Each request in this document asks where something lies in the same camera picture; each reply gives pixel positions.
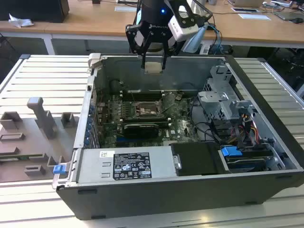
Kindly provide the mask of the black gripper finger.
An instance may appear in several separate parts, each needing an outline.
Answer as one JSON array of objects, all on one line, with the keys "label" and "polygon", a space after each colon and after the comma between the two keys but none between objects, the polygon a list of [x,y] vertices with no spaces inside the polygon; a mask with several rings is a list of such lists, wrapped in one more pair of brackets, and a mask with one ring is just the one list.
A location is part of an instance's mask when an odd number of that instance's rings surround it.
[{"label": "black gripper finger", "polygon": [[166,68],[167,58],[177,56],[183,47],[183,41],[176,41],[171,33],[162,33],[163,44],[163,57],[162,57],[162,70]]},{"label": "black gripper finger", "polygon": [[[152,28],[150,24],[140,22],[138,25],[126,25],[125,32],[131,52],[142,57],[141,68],[145,69],[146,53],[152,43]],[[141,45],[138,45],[135,41],[135,36],[138,32],[143,36]]]}]

